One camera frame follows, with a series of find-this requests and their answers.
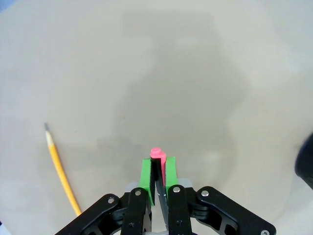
metal screw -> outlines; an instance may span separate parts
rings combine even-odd
[[[269,235],[269,231],[263,230],[263,231],[261,232],[261,235]]]
[[[180,188],[179,187],[174,187],[173,188],[173,192],[180,192]]]
[[[113,203],[113,202],[114,202],[114,198],[111,197],[111,198],[108,199],[108,203],[111,204],[111,203]]]
[[[207,197],[207,196],[209,195],[209,192],[206,191],[206,190],[203,190],[203,191],[201,192],[201,195],[202,195],[203,197]]]

yellow pencil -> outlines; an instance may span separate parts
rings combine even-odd
[[[55,147],[54,142],[52,140],[52,137],[49,133],[49,128],[48,128],[47,123],[45,123],[45,136],[47,138],[48,148],[49,148],[49,151],[50,151],[50,154],[52,157],[52,161],[54,163],[55,169],[58,172],[58,175],[59,175],[59,178],[61,180],[64,191],[67,194],[69,202],[71,203],[76,215],[79,216],[82,212],[81,212],[81,210],[80,210],[80,208],[79,208],[79,206],[75,200],[73,191],[70,188],[70,185],[67,181],[67,177],[64,173],[64,170],[63,170],[63,167],[62,167],[59,155],[58,155],[57,148]]]

green foam pad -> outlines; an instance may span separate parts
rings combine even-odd
[[[153,178],[151,159],[143,159],[139,187],[145,189],[148,192],[151,205],[155,204],[155,184],[156,183]]]
[[[176,175],[176,161],[175,161],[175,157],[167,157],[166,164],[165,164],[166,192],[173,185],[178,185],[178,178]]]

black object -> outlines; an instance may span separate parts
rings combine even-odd
[[[104,195],[56,235],[141,235],[151,230],[151,216],[147,191],[134,188],[121,198]]]
[[[169,234],[191,234],[190,217],[211,227],[220,235],[275,235],[273,225],[232,201],[213,187],[193,188],[175,185],[168,190]]]
[[[295,173],[313,189],[313,133],[299,151],[295,163]]]
[[[151,160],[151,168],[153,179],[150,180],[155,182],[157,192],[161,194],[159,199],[169,235],[196,235],[192,233],[191,217],[220,235],[276,234],[273,225],[212,187],[203,187],[196,192],[193,188],[174,185],[166,195],[160,162]],[[151,231],[151,221],[148,192],[134,188],[121,198],[114,194],[104,195],[56,235],[111,235],[118,230],[121,235],[143,235]]]

pencil tip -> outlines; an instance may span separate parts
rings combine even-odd
[[[45,130],[48,131],[49,130],[49,127],[48,127],[48,124],[45,122]]]

